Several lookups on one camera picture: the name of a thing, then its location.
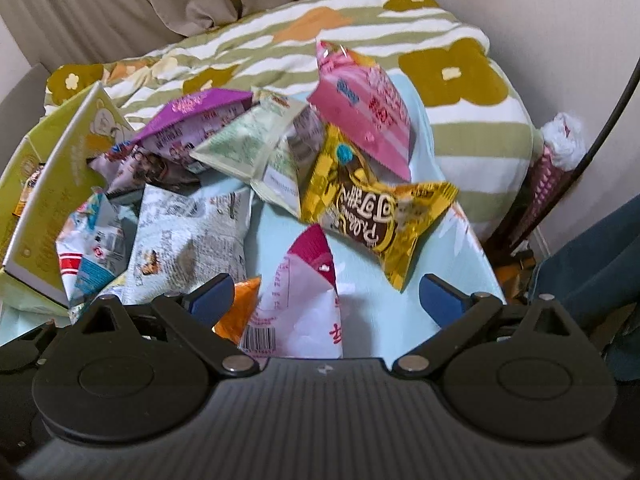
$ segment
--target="pink snack bag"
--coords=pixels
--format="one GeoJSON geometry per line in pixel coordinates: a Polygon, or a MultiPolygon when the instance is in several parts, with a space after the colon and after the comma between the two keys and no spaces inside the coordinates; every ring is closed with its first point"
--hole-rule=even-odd
{"type": "Polygon", "coordinates": [[[324,120],[403,180],[409,170],[409,113],[398,90],[371,58],[318,41],[320,82],[306,99],[324,120]]]}
{"type": "Polygon", "coordinates": [[[334,257],[318,224],[287,251],[263,290],[239,348],[260,357],[342,357],[340,303],[334,257]]]}
{"type": "Polygon", "coordinates": [[[192,173],[209,167],[189,152],[252,106],[251,92],[211,88],[169,101],[133,143],[192,173]]]}

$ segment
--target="floral striped blanket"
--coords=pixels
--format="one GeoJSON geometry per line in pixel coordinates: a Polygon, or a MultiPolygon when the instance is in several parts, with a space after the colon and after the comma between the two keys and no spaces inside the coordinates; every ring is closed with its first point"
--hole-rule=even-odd
{"type": "Polygon", "coordinates": [[[376,59],[414,83],[437,161],[486,239],[520,189],[536,138],[520,98],[489,58],[489,40],[433,0],[302,0],[107,64],[65,65],[47,85],[46,114],[96,80],[135,129],[169,100],[211,87],[284,94],[318,82],[316,38],[376,59]]]}

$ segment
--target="blue round sticker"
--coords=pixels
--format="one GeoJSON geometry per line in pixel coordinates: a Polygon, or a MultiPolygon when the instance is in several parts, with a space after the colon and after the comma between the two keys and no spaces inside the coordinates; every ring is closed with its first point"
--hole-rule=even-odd
{"type": "Polygon", "coordinates": [[[353,158],[353,150],[346,144],[340,144],[335,150],[335,156],[341,165],[348,164],[353,158]]]}

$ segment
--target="silver bolt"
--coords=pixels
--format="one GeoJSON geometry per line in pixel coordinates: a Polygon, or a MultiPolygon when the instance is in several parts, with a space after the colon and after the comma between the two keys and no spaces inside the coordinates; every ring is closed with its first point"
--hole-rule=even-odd
{"type": "Polygon", "coordinates": [[[398,366],[405,372],[421,372],[429,367],[429,360],[421,355],[405,355],[398,359],[398,366]]]}
{"type": "Polygon", "coordinates": [[[230,355],[222,360],[225,370],[230,372],[245,372],[254,365],[254,360],[248,355],[230,355]]]}

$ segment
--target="green snack bag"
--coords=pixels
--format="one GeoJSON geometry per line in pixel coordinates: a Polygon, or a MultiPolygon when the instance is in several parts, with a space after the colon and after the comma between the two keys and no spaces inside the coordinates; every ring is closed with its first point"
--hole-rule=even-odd
{"type": "Polygon", "coordinates": [[[300,183],[324,143],[324,124],[305,102],[260,90],[258,104],[190,155],[249,184],[265,202],[300,217],[300,183]]]}

